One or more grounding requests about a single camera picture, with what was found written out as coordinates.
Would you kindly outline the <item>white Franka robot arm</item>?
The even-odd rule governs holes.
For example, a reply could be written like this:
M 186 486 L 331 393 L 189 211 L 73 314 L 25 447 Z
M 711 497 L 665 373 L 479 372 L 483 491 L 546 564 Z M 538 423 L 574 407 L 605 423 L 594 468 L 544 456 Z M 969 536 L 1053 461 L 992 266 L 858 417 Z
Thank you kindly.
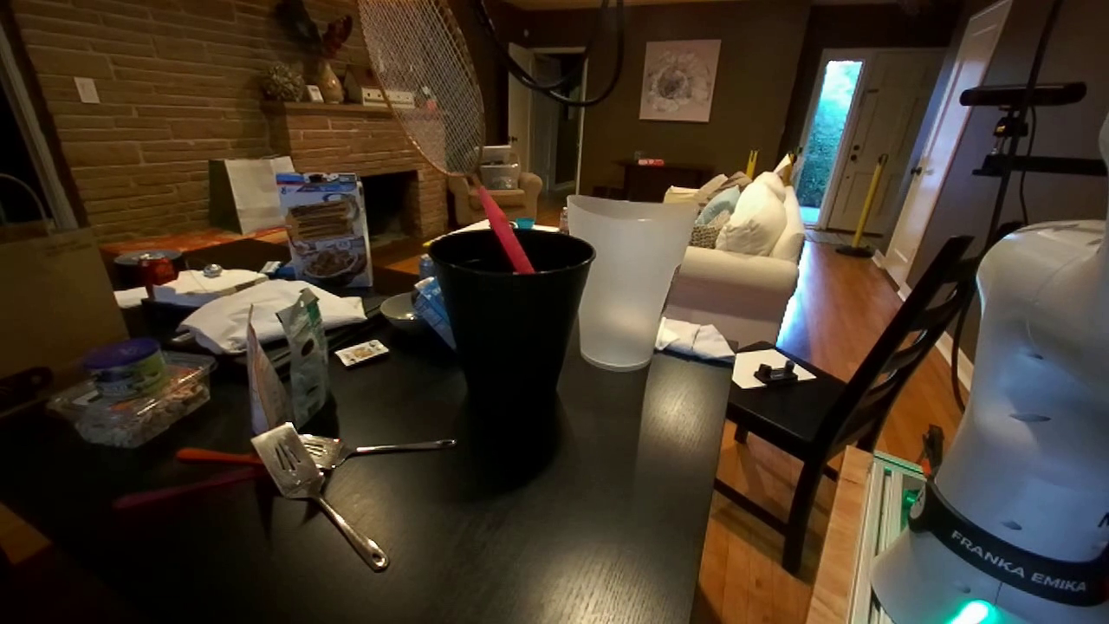
M 892 624 L 1109 624 L 1109 241 L 1031 223 L 977 265 L 969 407 L 871 582 Z

